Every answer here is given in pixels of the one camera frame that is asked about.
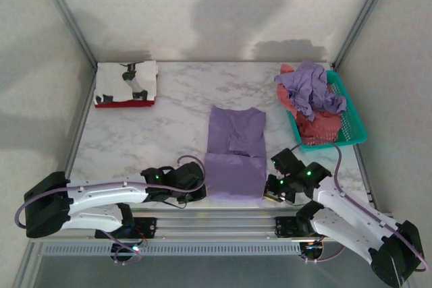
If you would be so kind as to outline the plain purple t-shirt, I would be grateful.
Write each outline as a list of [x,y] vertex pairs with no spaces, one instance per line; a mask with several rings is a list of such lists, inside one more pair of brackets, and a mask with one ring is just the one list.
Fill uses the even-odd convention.
[[267,172],[266,113],[213,106],[205,154],[205,183],[214,200],[258,200]]

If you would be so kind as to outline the crumpled pink-red t-shirt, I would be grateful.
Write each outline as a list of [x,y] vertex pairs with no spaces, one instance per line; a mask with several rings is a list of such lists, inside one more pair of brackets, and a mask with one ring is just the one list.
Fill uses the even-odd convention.
[[[283,64],[280,68],[280,74],[293,72],[297,70],[288,64]],[[338,138],[338,132],[342,128],[340,114],[331,114],[328,112],[315,111],[315,119],[308,120],[301,112],[298,112],[287,92],[281,85],[276,85],[276,95],[285,110],[291,112],[298,127],[300,137],[309,145],[324,144],[326,141],[334,142]]]

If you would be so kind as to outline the black base electronics board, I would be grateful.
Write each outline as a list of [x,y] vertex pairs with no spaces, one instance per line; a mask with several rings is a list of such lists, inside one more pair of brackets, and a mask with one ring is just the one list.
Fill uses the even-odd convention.
[[121,245],[114,243],[111,248],[110,257],[116,264],[126,265],[135,263],[141,260],[142,253],[147,247],[147,240],[124,242]]
[[316,262],[323,254],[322,239],[300,243],[300,257],[306,262]]

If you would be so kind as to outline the teal plastic basket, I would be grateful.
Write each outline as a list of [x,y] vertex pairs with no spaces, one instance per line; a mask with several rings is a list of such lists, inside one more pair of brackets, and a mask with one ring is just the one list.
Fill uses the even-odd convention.
[[[343,146],[353,146],[356,144],[364,143],[368,138],[368,133],[363,125],[363,122],[358,114],[352,99],[342,82],[339,74],[336,71],[327,70],[327,84],[330,86],[332,92],[337,95],[345,96],[346,98],[346,111],[342,113],[341,122],[342,128],[338,132],[338,137],[335,143],[339,147]],[[296,143],[301,143],[302,139],[298,131],[298,127],[294,120],[294,116],[291,112],[286,111],[288,116],[288,121],[290,122],[292,131]],[[320,150],[325,148],[331,148],[330,144],[320,144],[320,145],[302,145],[300,149],[304,152]]]

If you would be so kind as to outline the folded red t-shirt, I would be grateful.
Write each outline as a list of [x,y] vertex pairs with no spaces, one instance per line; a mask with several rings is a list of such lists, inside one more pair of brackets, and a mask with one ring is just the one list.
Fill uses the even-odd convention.
[[142,108],[151,107],[155,104],[153,100],[127,100],[122,102],[99,103],[94,106],[97,109],[119,109],[119,108]]

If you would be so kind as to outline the folded white black-print t-shirt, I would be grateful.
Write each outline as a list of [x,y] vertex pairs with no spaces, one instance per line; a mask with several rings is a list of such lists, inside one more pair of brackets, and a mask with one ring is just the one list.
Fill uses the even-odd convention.
[[156,61],[99,63],[94,103],[153,102],[157,96],[158,74]]

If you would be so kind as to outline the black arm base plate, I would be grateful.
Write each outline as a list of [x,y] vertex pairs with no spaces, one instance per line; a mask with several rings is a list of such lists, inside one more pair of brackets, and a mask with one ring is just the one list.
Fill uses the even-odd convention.
[[152,239],[157,229],[154,217],[138,217],[126,221],[119,229],[110,234],[116,239]]
[[301,237],[304,232],[298,217],[275,217],[274,233],[278,238],[291,238]]

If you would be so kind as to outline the aluminium front frame rail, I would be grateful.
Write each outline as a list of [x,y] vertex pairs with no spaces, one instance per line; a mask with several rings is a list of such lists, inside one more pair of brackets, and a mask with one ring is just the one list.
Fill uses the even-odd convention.
[[[275,217],[296,217],[299,208],[192,208],[164,206],[162,208],[129,210],[118,206],[92,208],[79,212],[59,229],[48,233],[30,234],[29,238],[40,241],[60,239],[96,240],[106,239],[106,234],[119,229],[126,221],[138,217],[154,217],[157,229],[148,241],[166,242],[228,242],[228,241],[275,241]],[[283,240],[312,241],[314,234],[303,233],[301,237]]]

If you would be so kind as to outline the aluminium frame post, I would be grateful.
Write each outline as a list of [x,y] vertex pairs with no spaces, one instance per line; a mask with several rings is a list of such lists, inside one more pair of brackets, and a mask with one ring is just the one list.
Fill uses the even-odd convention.
[[331,64],[331,67],[335,71],[337,71],[346,60],[378,2],[379,0],[364,0],[364,3],[360,7],[359,13],[355,17],[354,22],[346,35],[346,38],[344,39],[339,51],[337,52],[337,55],[335,56],[335,59]]
[[80,50],[83,52],[84,56],[86,57],[87,62],[92,67],[92,70],[94,72],[97,71],[97,60],[95,59],[95,56],[93,55],[75,17],[72,13],[71,9],[67,5],[66,0],[52,0],[54,6],[56,7],[57,11],[59,12],[63,22],[65,23],[68,30],[71,32],[72,36],[74,37],[75,41],[77,42]]

